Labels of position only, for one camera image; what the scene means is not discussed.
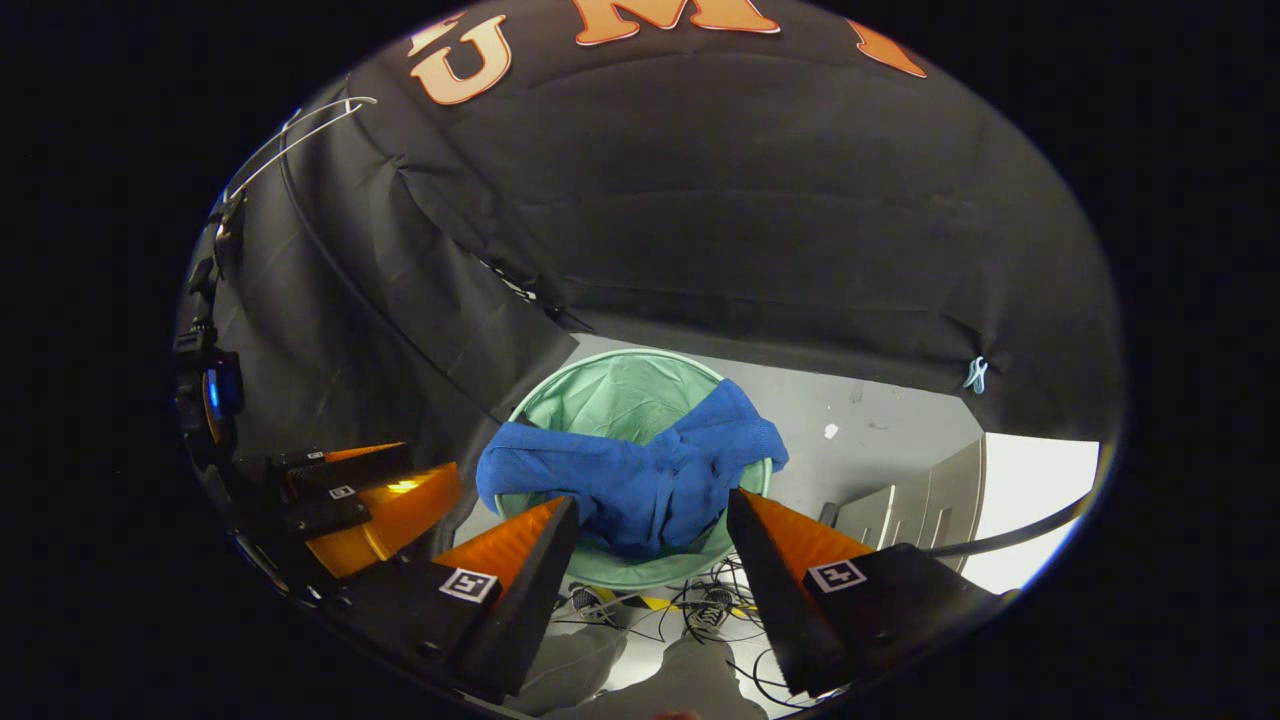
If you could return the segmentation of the white plastic clothes hanger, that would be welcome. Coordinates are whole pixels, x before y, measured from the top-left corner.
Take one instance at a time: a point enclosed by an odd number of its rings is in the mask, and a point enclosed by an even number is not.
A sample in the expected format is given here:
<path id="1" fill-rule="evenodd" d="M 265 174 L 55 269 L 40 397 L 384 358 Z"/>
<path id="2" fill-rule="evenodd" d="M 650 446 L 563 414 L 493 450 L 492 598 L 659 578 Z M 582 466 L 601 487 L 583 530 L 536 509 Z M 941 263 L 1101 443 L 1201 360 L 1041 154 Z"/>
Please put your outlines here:
<path id="1" fill-rule="evenodd" d="M 379 100 L 371 96 L 352 96 L 339 97 L 310 110 L 300 108 L 230 176 L 218 197 L 218 205 L 228 204 L 243 193 L 271 164 L 280 161 L 292 149 L 319 136 L 340 120 L 348 119 L 366 108 L 375 108 L 378 104 Z"/>

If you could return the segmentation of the person's gray trousers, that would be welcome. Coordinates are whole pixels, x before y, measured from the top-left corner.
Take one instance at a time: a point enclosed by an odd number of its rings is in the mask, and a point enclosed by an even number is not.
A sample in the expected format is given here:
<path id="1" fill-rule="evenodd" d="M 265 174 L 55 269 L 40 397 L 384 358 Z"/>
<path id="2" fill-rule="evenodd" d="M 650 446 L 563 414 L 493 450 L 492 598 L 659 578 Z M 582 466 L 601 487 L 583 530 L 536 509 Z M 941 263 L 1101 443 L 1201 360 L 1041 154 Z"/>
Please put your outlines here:
<path id="1" fill-rule="evenodd" d="M 605 691 L 627 643 L 625 630 L 602 624 L 547 635 L 503 707 L 539 720 L 771 720 L 742 693 L 731 648 L 709 637 L 681 637 L 650 676 Z"/>

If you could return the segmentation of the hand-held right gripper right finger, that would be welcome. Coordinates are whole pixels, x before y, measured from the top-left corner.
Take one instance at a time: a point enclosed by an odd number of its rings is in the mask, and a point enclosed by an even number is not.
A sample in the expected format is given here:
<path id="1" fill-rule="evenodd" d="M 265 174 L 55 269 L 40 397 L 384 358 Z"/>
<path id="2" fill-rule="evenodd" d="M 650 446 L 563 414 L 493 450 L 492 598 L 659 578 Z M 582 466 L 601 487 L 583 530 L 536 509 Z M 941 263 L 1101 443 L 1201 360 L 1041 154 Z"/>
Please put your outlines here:
<path id="1" fill-rule="evenodd" d="M 987 624 L 1004 600 L 909 543 L 884 550 L 746 489 L 726 525 L 787 688 L 860 691 Z"/>

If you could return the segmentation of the black backdrop cloth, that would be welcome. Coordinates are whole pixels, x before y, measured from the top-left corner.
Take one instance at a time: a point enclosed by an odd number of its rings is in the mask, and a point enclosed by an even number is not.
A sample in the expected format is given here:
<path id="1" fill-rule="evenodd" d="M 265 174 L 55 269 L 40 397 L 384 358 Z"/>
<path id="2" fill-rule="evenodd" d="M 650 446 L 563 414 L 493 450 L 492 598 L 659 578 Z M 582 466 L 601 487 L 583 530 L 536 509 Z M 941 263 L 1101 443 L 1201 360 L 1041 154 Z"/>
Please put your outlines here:
<path id="1" fill-rule="evenodd" d="M 918 51 L 803 0 L 481 0 L 300 108 L 242 196 L 236 456 L 475 455 L 584 334 L 960 398 L 1114 448 L 1117 293 L 1068 182 Z M 385 328 L 339 274 L 370 296 Z M 986 392 L 963 388 L 989 364 Z"/>

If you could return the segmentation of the white cabinet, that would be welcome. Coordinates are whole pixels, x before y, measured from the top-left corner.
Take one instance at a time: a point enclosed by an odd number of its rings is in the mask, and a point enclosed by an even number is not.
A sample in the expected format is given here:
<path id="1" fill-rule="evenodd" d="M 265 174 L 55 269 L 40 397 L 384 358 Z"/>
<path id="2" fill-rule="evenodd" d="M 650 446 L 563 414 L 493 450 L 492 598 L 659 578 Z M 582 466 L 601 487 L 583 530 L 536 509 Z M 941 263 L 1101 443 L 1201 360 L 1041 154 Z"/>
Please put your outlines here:
<path id="1" fill-rule="evenodd" d="M 872 550 L 933 550 L 975 539 L 986 491 L 986 437 L 927 468 L 899 469 L 849 501 L 823 503 L 818 520 Z"/>

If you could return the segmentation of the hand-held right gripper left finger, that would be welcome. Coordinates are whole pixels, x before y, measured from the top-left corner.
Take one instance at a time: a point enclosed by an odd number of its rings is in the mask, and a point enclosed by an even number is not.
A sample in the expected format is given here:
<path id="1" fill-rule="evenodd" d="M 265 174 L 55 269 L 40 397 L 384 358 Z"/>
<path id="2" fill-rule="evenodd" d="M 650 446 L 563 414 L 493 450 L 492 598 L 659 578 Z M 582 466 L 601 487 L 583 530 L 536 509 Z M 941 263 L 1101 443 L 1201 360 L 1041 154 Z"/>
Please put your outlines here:
<path id="1" fill-rule="evenodd" d="M 440 694 L 499 703 L 529 674 L 579 543 L 558 497 L 431 561 L 379 564 L 325 603 L 325 628 Z"/>

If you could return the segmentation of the blue corduroy jacket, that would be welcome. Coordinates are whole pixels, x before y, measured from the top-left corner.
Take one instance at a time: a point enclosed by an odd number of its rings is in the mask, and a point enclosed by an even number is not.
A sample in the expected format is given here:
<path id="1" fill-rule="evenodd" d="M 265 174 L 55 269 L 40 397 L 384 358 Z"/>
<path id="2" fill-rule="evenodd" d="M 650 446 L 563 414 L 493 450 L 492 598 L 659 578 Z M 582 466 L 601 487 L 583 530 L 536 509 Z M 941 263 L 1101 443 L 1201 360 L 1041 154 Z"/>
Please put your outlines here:
<path id="1" fill-rule="evenodd" d="M 589 536 L 649 561 L 717 524 L 746 469 L 764 460 L 790 460 L 777 425 L 721 380 L 645 442 L 508 421 L 481 452 L 476 486 L 492 511 L 500 496 L 571 498 Z"/>

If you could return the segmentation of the person's dark sneaker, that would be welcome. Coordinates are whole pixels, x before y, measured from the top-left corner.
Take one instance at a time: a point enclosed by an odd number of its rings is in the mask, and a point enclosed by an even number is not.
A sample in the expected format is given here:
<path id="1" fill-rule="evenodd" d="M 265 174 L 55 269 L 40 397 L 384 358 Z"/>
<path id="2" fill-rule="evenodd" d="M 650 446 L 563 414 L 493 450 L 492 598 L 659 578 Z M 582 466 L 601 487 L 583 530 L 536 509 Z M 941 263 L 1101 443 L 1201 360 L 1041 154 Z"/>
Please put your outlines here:
<path id="1" fill-rule="evenodd" d="M 593 585 L 572 584 L 570 605 L 581 623 L 618 628 L 616 602 L 607 600 Z"/>
<path id="2" fill-rule="evenodd" d="M 704 588 L 699 600 L 692 601 L 685 612 L 686 628 L 699 634 L 716 634 L 732 615 L 736 606 L 735 593 L 723 585 Z"/>

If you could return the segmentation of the green laundry hamper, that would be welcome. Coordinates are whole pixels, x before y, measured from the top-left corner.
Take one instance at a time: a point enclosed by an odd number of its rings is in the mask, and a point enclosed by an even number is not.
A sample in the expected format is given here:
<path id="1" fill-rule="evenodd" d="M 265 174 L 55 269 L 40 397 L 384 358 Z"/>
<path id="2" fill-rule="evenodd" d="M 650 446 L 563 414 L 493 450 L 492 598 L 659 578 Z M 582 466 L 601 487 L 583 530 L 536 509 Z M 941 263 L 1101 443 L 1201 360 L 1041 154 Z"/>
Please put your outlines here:
<path id="1" fill-rule="evenodd" d="M 506 423 L 530 420 L 553 430 L 618 434 L 645 442 L 682 416 L 721 380 L 732 379 L 682 355 L 640 348 L 609 351 L 553 372 L 515 406 Z M 783 469 L 774 468 L 769 460 L 755 462 L 746 469 L 737 489 L 768 495 L 774 475 Z M 549 500 L 541 495 L 500 496 L 493 512 L 511 519 Z M 708 571 L 732 552 L 726 511 L 689 547 L 666 551 L 649 561 L 614 553 L 581 527 L 566 574 L 586 584 L 648 591 Z"/>

